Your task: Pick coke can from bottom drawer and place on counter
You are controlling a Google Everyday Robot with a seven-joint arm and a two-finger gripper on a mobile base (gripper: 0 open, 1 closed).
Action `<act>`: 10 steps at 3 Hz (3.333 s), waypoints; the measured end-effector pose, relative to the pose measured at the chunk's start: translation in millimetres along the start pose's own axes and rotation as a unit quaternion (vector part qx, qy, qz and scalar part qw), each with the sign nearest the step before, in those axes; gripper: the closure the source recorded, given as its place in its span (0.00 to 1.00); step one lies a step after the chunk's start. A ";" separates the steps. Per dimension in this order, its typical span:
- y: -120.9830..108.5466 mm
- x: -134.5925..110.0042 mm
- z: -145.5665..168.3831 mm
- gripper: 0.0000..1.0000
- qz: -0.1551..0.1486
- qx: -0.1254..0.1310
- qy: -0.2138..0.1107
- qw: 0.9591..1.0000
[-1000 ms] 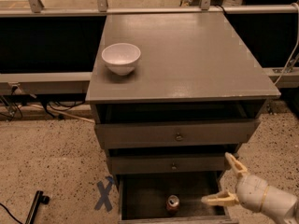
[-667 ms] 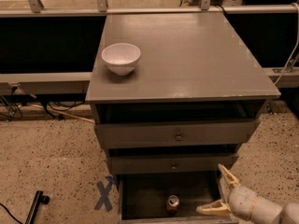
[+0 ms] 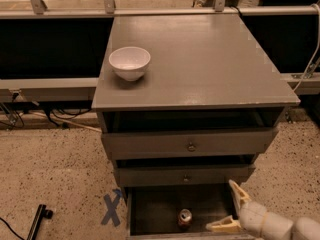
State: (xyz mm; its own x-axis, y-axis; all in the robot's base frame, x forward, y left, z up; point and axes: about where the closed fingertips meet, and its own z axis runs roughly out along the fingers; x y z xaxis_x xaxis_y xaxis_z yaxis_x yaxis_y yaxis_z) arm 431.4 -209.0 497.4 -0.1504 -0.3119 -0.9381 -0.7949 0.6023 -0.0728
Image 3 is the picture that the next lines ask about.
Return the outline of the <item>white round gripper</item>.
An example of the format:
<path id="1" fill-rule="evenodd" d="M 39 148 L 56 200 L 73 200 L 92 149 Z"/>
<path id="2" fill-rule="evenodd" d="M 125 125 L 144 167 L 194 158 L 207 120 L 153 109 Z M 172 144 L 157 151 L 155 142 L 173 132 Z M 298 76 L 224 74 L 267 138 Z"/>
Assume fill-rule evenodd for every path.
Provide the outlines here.
<path id="1" fill-rule="evenodd" d="M 235 181 L 229 180 L 228 183 L 240 223 L 232 216 L 227 216 L 208 223 L 207 230 L 216 233 L 239 233 L 242 231 L 242 226 L 248 233 L 264 240 L 291 239 L 292 220 L 270 212 L 265 206 L 251 201 L 249 194 Z"/>

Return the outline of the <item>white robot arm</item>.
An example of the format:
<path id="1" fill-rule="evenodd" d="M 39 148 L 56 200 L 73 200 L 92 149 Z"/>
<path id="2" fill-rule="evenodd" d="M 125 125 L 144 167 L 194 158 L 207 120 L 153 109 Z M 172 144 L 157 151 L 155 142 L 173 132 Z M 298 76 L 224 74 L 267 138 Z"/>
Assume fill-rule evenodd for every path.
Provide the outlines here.
<path id="1" fill-rule="evenodd" d="M 228 181 L 238 219 L 232 215 L 208 223 L 206 229 L 215 233 L 240 233 L 263 240 L 320 240 L 320 223 L 309 217 L 293 221 L 269 211 L 253 201 L 235 181 Z"/>

